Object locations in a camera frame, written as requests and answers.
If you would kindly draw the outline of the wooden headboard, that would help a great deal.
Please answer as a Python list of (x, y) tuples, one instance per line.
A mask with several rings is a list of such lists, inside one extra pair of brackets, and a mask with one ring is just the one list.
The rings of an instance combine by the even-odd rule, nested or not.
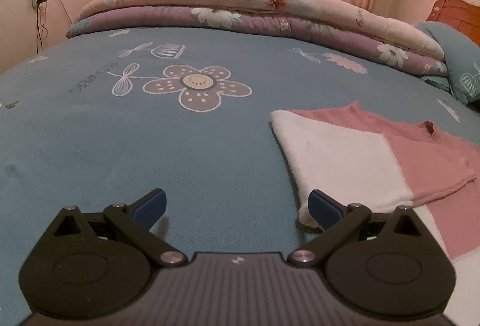
[(441, 22), (480, 45), (480, 7), (462, 0), (437, 0), (427, 21)]

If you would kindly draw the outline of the teal pillow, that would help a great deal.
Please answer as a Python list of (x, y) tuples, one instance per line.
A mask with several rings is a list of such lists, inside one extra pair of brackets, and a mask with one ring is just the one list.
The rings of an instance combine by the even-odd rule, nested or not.
[(451, 94), (464, 105), (479, 101), (479, 46), (441, 22), (420, 22), (414, 27), (442, 48)]

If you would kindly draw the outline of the pink and white knit sweater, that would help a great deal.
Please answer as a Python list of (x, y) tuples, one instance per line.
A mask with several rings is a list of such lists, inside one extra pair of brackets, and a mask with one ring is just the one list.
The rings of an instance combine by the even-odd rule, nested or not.
[(315, 226), (312, 191), (374, 212), (407, 205), (452, 261), (456, 287), (448, 317), (479, 323), (479, 147), (431, 121), (391, 121), (359, 103), (278, 110), (272, 129), (299, 189), (299, 221)]

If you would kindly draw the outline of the teal floral bed sheet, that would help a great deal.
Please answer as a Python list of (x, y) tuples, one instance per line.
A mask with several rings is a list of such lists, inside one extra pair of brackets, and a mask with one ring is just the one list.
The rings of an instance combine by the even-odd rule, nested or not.
[(81, 35), (1, 76), (1, 323), (29, 315), (22, 264), (58, 211), (99, 212), (154, 188), (155, 232), (192, 254), (289, 253), (315, 236), (271, 126), (281, 109), (353, 102), (479, 141), (479, 115), (445, 91), (290, 38), (202, 28)]

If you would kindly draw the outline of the folded floral quilt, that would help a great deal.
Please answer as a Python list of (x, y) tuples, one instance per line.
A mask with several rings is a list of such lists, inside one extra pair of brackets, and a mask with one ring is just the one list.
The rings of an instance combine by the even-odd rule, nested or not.
[(340, 0), (93, 0), (67, 37), (130, 27), (196, 27), (290, 38), (408, 74), (448, 74), (435, 39)]

